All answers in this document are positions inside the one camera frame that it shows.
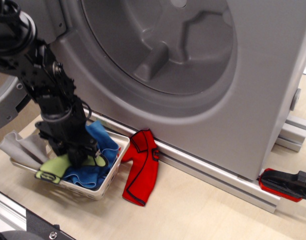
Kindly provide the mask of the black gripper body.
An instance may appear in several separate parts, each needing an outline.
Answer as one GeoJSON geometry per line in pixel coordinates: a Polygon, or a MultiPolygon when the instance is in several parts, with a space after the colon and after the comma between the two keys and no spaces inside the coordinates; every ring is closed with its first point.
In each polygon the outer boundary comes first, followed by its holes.
{"type": "Polygon", "coordinates": [[[47,118],[41,114],[42,121],[35,124],[41,138],[62,140],[69,148],[89,148],[98,151],[97,141],[87,132],[86,116],[82,107],[73,107],[58,119],[47,118]]]}

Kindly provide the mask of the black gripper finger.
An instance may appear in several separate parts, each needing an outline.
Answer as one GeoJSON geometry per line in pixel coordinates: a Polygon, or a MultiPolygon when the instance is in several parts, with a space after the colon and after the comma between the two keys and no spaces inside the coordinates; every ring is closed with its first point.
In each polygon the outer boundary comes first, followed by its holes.
{"type": "Polygon", "coordinates": [[[67,144],[64,141],[50,137],[48,143],[57,156],[67,154],[67,144]]]}
{"type": "Polygon", "coordinates": [[[93,149],[82,147],[70,147],[67,153],[68,158],[74,168],[81,167],[82,163],[86,161],[89,156],[95,156],[95,151],[93,149]]]}

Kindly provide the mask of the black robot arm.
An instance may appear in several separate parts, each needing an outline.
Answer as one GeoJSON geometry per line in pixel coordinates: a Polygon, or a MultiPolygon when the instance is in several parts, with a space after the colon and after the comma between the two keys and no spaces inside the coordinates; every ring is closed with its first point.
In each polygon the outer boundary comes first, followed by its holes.
{"type": "Polygon", "coordinates": [[[87,132],[83,105],[60,62],[44,40],[37,38],[32,18],[14,1],[0,0],[0,72],[18,77],[29,97],[39,105],[40,137],[54,152],[68,154],[78,168],[97,158],[97,141],[87,132]]]}

